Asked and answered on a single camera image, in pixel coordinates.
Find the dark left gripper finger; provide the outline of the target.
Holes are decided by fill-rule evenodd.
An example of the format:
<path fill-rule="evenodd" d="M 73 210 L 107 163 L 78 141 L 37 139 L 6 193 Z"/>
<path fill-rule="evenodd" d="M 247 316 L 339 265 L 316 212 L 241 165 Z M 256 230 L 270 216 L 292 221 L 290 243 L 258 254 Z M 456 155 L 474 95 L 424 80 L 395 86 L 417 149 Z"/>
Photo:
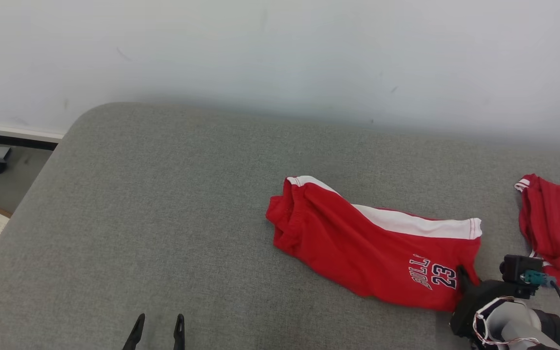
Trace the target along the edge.
<path fill-rule="evenodd" d="M 185 319 L 183 314 L 178 314 L 174 328 L 174 347 L 173 350 L 185 349 Z"/>
<path fill-rule="evenodd" d="M 141 313 L 134 323 L 131 333 L 127 337 L 127 340 L 123 346 L 123 350 L 135 350 L 138 343 L 141 341 L 144 322 L 146 320 L 146 315 Z"/>

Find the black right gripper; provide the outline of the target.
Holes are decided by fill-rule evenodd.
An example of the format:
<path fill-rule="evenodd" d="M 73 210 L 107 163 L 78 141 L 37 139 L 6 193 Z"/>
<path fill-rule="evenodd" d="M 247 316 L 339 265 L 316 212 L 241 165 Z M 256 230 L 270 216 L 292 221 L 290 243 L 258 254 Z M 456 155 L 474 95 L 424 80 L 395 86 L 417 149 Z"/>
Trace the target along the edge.
<path fill-rule="evenodd" d="M 458 288 L 462 299 L 458 302 L 450 319 L 450 328 L 458 337 L 473 337 L 474 314 L 488 303 L 500 297 L 517 297 L 516 286 L 504 281 L 483 281 L 477 285 L 474 270 L 467 270 L 464 265 L 456 267 Z"/>

